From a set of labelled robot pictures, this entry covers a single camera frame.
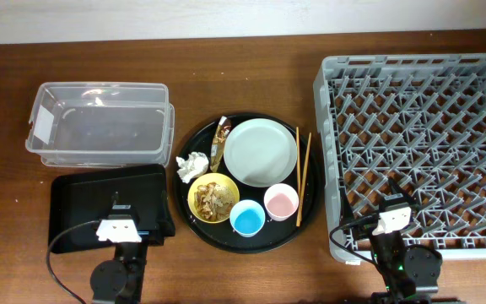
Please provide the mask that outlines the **grey round plate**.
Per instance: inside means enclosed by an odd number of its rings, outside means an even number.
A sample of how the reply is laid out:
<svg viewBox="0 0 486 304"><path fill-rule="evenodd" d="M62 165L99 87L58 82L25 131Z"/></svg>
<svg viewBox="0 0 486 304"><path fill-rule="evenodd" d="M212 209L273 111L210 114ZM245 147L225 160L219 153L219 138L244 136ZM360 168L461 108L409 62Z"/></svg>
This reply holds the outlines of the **grey round plate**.
<svg viewBox="0 0 486 304"><path fill-rule="evenodd" d="M296 161L294 135L281 123L266 118L237 124L224 147L224 163L229 173L251 187L270 187L284 181Z"/></svg>

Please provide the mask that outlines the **yellow bowl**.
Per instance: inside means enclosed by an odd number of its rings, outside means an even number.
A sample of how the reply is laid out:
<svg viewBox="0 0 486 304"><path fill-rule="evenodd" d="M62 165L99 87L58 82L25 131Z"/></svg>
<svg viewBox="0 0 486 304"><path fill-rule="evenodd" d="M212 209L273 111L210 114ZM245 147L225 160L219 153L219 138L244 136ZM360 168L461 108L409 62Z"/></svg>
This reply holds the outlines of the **yellow bowl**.
<svg viewBox="0 0 486 304"><path fill-rule="evenodd" d="M240 192L228 176L208 173L192 183L187 201L192 214L199 220L218 224L230 217L230 211L240 201Z"/></svg>

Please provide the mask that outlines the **blue cup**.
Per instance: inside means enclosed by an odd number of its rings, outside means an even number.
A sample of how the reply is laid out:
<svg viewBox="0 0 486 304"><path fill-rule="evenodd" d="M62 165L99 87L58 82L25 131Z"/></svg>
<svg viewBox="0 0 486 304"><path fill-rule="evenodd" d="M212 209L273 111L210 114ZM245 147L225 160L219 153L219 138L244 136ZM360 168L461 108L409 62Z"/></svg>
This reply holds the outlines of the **blue cup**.
<svg viewBox="0 0 486 304"><path fill-rule="evenodd" d="M238 202L230 211L229 222L233 230L243 237L253 237L265 225L265 211L256 201Z"/></svg>

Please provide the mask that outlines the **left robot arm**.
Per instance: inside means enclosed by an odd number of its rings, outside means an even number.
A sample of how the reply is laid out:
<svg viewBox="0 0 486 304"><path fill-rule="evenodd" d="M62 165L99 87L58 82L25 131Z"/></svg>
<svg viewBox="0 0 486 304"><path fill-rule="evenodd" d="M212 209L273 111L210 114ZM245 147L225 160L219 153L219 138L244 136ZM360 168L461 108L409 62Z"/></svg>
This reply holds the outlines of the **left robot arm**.
<svg viewBox="0 0 486 304"><path fill-rule="evenodd" d="M115 246L114 257L100 263L90 276L93 303L139 303L146 265L147 243L138 233L137 210L111 197L111 209L100 221L96 236Z"/></svg>

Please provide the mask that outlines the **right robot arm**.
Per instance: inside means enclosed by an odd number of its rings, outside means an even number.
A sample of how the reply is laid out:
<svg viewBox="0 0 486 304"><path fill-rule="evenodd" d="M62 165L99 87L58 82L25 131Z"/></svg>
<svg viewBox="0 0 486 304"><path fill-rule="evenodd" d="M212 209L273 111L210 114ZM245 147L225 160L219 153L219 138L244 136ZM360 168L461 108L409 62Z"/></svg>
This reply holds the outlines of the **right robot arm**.
<svg viewBox="0 0 486 304"><path fill-rule="evenodd" d="M402 230L412 221L419 204L392 178L391 193L379 202L374 222L367 230L372 261L386 285L385 292L375 292L371 303L431 303L438 292L442 255L424 245L407 245Z"/></svg>

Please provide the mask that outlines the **pink cup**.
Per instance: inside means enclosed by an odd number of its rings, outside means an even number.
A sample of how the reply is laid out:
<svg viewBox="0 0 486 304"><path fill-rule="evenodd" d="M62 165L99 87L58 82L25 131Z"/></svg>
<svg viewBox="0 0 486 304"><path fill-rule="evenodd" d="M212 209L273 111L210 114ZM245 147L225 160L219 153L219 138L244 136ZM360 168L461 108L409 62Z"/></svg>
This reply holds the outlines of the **pink cup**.
<svg viewBox="0 0 486 304"><path fill-rule="evenodd" d="M284 221L299 208L299 196L288 184L272 185L264 194L264 206L267 214L275 221Z"/></svg>

